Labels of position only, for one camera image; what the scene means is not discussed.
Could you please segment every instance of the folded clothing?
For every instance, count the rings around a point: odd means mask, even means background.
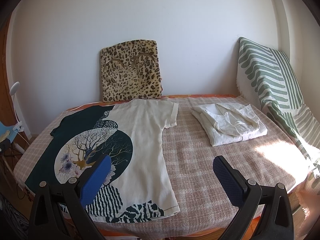
[[[268,132],[250,104],[215,103],[193,106],[191,113],[204,128],[212,146],[246,141]]]

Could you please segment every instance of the leopard print fabric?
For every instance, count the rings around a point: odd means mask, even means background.
[[[126,41],[104,48],[100,63],[104,102],[161,98],[155,41]]]

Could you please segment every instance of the blue rubber pad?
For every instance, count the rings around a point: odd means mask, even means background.
[[[81,188],[80,203],[83,208],[85,208],[86,205],[92,204],[110,169],[111,158],[109,155],[106,155],[87,180],[86,184]]]
[[[231,204],[239,208],[242,207],[244,204],[243,188],[237,183],[220,158],[214,158],[212,166],[214,174],[217,176]]]

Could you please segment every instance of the t-shirt sleeve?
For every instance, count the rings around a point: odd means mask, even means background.
[[[158,117],[164,124],[164,128],[177,125],[178,106],[179,104],[170,101],[157,101]]]

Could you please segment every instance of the metal screw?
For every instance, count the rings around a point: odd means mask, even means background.
[[[68,181],[69,181],[70,184],[74,184],[74,183],[77,182],[77,178],[76,177],[72,177],[72,178],[68,179]]]
[[[44,180],[41,181],[40,184],[39,184],[40,187],[45,187],[45,185],[47,185],[47,183]]]
[[[251,186],[254,186],[254,185],[257,184],[254,179],[248,179],[248,183],[249,183]]]
[[[280,189],[284,189],[284,185],[283,185],[282,183],[278,183],[278,187],[279,187]]]

